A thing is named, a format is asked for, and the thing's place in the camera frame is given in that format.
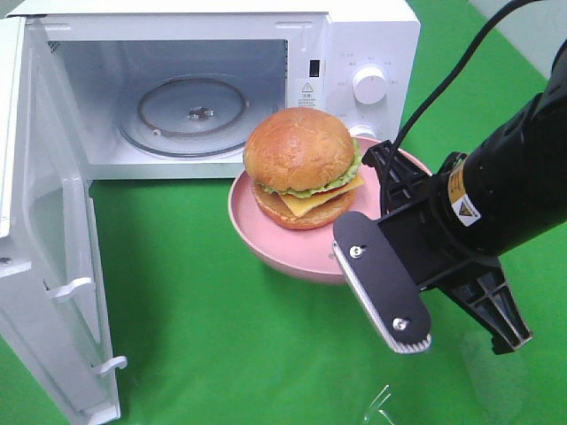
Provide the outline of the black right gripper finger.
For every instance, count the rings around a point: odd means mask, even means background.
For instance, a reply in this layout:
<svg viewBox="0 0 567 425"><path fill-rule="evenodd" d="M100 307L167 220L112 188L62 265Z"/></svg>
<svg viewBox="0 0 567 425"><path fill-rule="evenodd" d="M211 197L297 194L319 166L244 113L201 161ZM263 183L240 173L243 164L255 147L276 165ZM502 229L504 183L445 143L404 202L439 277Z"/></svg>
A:
<svg viewBox="0 0 567 425"><path fill-rule="evenodd" d="M491 334L495 354L515 352L532 340L498 260L454 267L445 294Z"/></svg>
<svg viewBox="0 0 567 425"><path fill-rule="evenodd" d="M390 213L421 199L427 190L430 175L402 151L396 151L386 168L392 143L385 141L367 149L362 163L375 169L380 183L380 212Z"/></svg>

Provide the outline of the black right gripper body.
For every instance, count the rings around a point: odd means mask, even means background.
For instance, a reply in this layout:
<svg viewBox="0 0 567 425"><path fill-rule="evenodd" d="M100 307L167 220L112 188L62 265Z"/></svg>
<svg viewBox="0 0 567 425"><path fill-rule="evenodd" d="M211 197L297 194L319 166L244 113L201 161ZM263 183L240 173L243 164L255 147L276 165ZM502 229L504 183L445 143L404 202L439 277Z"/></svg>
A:
<svg viewBox="0 0 567 425"><path fill-rule="evenodd" d="M389 213L384 233L420 290L445 290L450 270L463 263L498 260L502 192L493 154L453 155L430 175L421 199Z"/></svg>

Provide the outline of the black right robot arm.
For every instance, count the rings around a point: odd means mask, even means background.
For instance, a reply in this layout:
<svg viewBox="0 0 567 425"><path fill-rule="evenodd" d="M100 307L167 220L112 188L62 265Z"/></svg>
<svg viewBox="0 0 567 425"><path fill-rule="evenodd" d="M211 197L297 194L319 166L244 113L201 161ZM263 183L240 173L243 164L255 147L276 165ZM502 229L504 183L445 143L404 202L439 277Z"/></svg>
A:
<svg viewBox="0 0 567 425"><path fill-rule="evenodd" d="M566 51L543 92L473 152L449 154L427 175L390 143L364 162L377 170L381 217L370 251L384 271L361 283L361 299L398 353L431 343L431 316L420 292L438 289L492 337L494 352L532 338L500 257L566 220Z"/></svg>

